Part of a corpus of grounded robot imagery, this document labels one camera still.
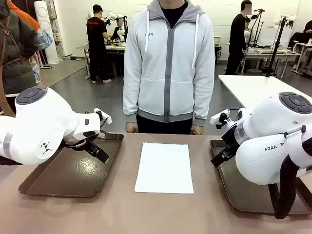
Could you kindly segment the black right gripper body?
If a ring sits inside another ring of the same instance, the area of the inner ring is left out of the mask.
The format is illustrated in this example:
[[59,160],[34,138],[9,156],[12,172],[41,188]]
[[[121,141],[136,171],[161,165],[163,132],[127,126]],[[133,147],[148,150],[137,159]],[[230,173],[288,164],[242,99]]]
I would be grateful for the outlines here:
[[239,146],[239,143],[235,139],[236,128],[237,128],[237,124],[235,123],[233,126],[229,127],[226,130],[226,132],[222,135],[221,138],[227,146]]

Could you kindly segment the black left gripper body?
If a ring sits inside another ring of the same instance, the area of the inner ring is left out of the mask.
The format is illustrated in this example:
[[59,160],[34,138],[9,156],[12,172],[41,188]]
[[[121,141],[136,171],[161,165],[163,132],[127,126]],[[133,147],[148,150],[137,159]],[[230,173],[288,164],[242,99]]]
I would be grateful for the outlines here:
[[87,139],[89,137],[97,136],[99,131],[74,132],[73,138],[77,141]]

